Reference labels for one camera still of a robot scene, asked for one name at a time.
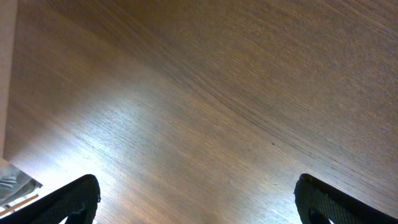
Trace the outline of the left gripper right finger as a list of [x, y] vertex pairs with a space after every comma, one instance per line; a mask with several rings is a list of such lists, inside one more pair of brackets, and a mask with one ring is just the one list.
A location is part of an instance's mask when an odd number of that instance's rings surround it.
[[300, 175], [294, 195], [302, 223], [397, 224], [396, 218], [362, 203], [310, 174]]

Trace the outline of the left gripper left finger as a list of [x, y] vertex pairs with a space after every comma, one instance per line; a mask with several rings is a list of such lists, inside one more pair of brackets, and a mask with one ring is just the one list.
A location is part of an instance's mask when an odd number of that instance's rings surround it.
[[25, 208], [1, 218], [1, 224], [92, 224], [100, 186], [97, 178], [86, 174]]

